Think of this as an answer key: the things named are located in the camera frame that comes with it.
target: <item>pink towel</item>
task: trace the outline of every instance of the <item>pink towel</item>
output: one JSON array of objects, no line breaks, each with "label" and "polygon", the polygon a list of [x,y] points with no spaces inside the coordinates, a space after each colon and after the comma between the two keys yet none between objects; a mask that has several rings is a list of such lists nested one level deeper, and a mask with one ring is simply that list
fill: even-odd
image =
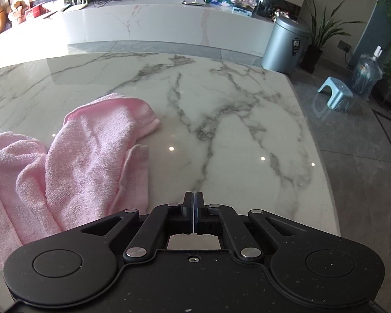
[{"label": "pink towel", "polygon": [[69,113],[49,152],[0,134],[0,270],[23,244],[148,206],[148,148],[161,122],[143,100],[111,94]]}]

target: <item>label on trash can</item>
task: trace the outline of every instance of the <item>label on trash can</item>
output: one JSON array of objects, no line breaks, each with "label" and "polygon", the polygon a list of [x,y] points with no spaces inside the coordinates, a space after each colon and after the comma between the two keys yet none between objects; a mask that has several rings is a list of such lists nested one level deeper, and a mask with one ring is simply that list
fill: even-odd
[{"label": "label on trash can", "polygon": [[296,56],[300,51],[300,39],[295,38],[293,40],[293,56]]}]

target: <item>circular pad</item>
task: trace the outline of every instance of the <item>circular pad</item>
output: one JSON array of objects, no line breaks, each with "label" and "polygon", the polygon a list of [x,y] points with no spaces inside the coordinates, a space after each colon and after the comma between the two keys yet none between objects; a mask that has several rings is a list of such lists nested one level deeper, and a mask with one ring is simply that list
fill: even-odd
[{"label": "circular pad", "polygon": [[307,257],[306,263],[309,270],[327,278],[343,277],[355,267],[355,261],[351,257],[336,250],[313,252]]},{"label": "circular pad", "polygon": [[52,250],[40,254],[33,261],[33,268],[47,278],[62,278],[78,271],[81,257],[72,251]]}]

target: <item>plastic water bottle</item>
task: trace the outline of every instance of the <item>plastic water bottle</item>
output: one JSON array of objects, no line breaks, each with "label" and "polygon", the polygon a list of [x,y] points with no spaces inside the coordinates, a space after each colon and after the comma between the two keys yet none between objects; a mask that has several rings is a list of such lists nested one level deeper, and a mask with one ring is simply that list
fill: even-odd
[{"label": "plastic water bottle", "polygon": [[353,71],[353,76],[347,84],[349,89],[365,101],[368,101],[369,95],[376,81],[382,79],[382,71],[377,60],[382,53],[382,48],[378,46],[375,53],[362,54],[358,64]]}]

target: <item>floor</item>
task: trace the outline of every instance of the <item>floor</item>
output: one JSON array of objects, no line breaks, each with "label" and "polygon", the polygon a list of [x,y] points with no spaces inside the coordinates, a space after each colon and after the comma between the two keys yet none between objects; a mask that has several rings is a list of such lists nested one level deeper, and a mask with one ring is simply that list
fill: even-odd
[{"label": "floor", "polygon": [[[260,66],[261,58],[218,48],[149,41],[107,41],[70,45],[70,53],[160,52],[223,59]],[[343,237],[376,251],[385,280],[376,301],[391,313],[391,115],[374,101],[356,101],[346,113],[326,107],[329,95],[317,93],[328,76],[343,74],[318,66],[290,76],[303,112],[321,150]]]}]

